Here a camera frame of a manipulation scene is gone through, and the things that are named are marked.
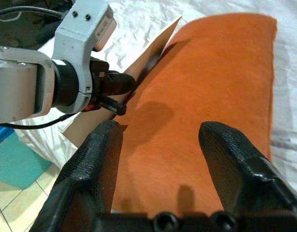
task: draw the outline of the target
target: pillow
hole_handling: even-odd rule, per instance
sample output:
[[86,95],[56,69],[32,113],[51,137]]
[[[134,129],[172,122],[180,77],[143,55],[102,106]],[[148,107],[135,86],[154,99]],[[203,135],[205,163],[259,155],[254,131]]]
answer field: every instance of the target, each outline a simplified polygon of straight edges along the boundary
[[112,208],[211,214],[222,205],[198,142],[204,121],[241,130],[270,158],[276,20],[206,17],[184,26],[116,120],[126,126]]

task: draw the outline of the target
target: tiled floor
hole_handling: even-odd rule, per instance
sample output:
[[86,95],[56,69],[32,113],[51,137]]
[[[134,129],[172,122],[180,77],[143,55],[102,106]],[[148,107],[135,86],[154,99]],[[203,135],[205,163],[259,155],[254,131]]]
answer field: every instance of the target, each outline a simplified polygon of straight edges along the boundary
[[0,232],[29,231],[58,174],[59,169],[52,164],[24,190],[0,182]]

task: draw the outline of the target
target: teal mat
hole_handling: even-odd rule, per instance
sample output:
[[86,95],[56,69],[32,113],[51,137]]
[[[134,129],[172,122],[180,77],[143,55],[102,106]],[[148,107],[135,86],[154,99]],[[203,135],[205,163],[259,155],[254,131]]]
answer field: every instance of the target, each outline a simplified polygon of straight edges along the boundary
[[15,133],[0,144],[0,182],[25,189],[50,165],[50,161],[22,144]]

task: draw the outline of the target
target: wrinkled white fabric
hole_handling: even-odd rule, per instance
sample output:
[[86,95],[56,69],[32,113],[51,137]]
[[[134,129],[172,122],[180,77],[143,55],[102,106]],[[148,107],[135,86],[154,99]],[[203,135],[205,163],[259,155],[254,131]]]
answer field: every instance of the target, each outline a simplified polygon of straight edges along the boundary
[[[124,71],[134,56],[160,29],[182,15],[176,31],[194,19],[224,13],[253,12],[278,20],[274,47],[274,99],[272,126],[273,161],[297,190],[297,0],[109,0],[118,26],[103,51],[94,56],[110,63],[110,69]],[[52,53],[53,40],[41,51]],[[40,124],[59,117],[56,109],[42,118],[24,120]],[[42,130],[17,130],[21,141],[58,167],[75,152],[61,131],[72,121]]]

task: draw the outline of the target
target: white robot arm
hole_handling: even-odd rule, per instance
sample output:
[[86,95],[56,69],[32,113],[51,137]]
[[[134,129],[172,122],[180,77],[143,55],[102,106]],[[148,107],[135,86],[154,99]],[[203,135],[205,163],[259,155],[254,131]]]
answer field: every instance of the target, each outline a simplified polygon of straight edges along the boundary
[[52,58],[0,46],[0,123],[46,115],[51,107],[66,114],[100,107],[124,114],[125,106],[107,95],[128,92],[134,79],[90,56],[115,27],[106,1],[77,0],[55,32]]

